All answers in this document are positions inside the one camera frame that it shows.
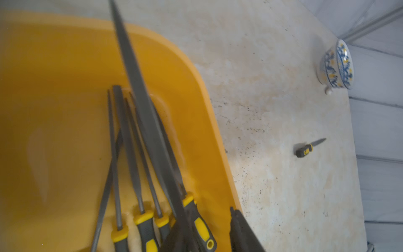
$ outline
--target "black handle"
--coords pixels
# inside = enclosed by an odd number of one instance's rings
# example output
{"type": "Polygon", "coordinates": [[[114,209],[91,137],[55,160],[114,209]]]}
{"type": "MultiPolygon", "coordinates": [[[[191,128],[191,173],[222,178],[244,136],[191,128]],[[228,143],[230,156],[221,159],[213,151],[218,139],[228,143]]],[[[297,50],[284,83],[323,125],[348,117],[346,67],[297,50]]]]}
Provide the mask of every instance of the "black handle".
{"type": "Polygon", "coordinates": [[[295,155],[296,155],[298,158],[303,158],[303,157],[305,157],[306,155],[308,155],[310,152],[312,152],[313,149],[314,149],[314,148],[313,148],[312,144],[307,144],[307,145],[305,145],[304,147],[298,149],[298,150],[295,152],[295,155]]]}
{"type": "Polygon", "coordinates": [[[129,245],[127,243],[128,235],[129,235],[129,228],[126,225],[123,225],[121,230],[112,231],[111,237],[115,245],[116,252],[129,252],[129,245]]]}
{"type": "Polygon", "coordinates": [[[114,244],[116,252],[129,252],[129,244],[127,243],[127,238],[115,242],[114,244]]]}
{"type": "Polygon", "coordinates": [[[153,216],[154,213],[152,211],[147,211],[134,218],[134,223],[137,225],[140,233],[141,250],[143,252],[157,252],[159,249],[154,233],[153,216]]]}
{"type": "Polygon", "coordinates": [[[192,224],[192,229],[194,236],[197,240],[197,244],[201,252],[214,252],[217,249],[217,242],[214,236],[204,221],[203,217],[200,215],[193,197],[189,194],[186,196],[184,201],[185,211],[188,214],[190,222],[192,224]]]}
{"type": "Polygon", "coordinates": [[[160,230],[161,243],[162,243],[168,237],[169,232],[171,231],[171,227],[169,226],[169,223],[167,223],[164,226],[159,227],[159,230],[160,230]]]}
{"type": "Polygon", "coordinates": [[[176,223],[169,233],[168,237],[161,244],[159,252],[183,252],[186,249],[185,239],[183,233],[176,223]]]}

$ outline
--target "yellow basin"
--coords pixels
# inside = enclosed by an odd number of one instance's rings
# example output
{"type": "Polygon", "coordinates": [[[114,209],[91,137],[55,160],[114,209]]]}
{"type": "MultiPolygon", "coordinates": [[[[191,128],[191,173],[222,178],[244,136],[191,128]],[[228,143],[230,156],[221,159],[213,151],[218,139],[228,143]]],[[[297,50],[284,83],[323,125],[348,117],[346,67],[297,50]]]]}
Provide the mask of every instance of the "yellow basin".
{"type": "MultiPolygon", "coordinates": [[[[240,205],[202,78],[162,36],[135,25],[126,28],[185,186],[195,194],[218,251],[229,251],[229,208],[240,205]]],[[[111,22],[0,13],[1,251],[88,250],[110,163],[106,91],[114,84],[127,93],[111,22]]],[[[153,208],[139,170],[143,198],[153,208]]],[[[129,246],[140,251],[133,223],[137,199],[124,151],[118,171],[129,246]]],[[[153,179],[169,214],[154,173],[153,179]]],[[[114,216],[111,197],[100,252],[114,251],[114,216]]]]}

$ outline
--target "blue and yellow pattern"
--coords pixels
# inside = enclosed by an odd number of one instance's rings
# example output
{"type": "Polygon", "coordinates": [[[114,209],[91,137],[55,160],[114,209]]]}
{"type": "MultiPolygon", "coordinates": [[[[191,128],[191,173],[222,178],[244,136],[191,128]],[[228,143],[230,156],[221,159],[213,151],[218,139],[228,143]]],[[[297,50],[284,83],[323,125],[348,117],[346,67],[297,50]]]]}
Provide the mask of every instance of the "blue and yellow pattern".
{"type": "Polygon", "coordinates": [[[342,43],[337,44],[336,46],[336,51],[337,51],[337,65],[339,67],[339,74],[341,76],[341,81],[343,82],[343,85],[350,89],[351,86],[351,81],[353,79],[353,70],[350,67],[351,64],[351,59],[347,55],[347,49],[346,46],[342,43]]]}
{"type": "Polygon", "coordinates": [[[324,56],[324,63],[325,63],[325,71],[328,81],[332,85],[332,87],[338,87],[337,80],[338,76],[336,74],[336,70],[332,66],[334,64],[334,51],[329,50],[326,52],[324,56]]]}

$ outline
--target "ceramic cup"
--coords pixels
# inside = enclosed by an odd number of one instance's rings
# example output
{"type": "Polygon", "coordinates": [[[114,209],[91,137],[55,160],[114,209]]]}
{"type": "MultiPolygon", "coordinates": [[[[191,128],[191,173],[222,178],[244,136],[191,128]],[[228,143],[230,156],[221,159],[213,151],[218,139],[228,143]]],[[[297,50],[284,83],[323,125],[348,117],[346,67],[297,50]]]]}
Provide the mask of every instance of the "ceramic cup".
{"type": "Polygon", "coordinates": [[[351,89],[354,81],[354,68],[351,54],[343,40],[330,48],[316,67],[319,81],[327,86],[326,93],[332,88],[351,89]]]}

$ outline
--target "countertop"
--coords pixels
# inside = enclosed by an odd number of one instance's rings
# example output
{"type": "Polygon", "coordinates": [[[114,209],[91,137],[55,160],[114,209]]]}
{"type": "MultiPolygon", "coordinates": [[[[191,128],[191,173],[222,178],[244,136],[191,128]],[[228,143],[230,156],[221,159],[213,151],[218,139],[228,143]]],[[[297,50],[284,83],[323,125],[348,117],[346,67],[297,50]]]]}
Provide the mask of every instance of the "countertop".
{"type": "MultiPolygon", "coordinates": [[[[336,42],[297,0],[123,1],[126,22],[176,44],[209,91],[243,213],[267,251],[366,251],[346,90],[314,64],[336,42]],[[294,145],[327,140],[305,158],[294,145]]],[[[110,19],[107,1],[1,7],[110,19]]]]}

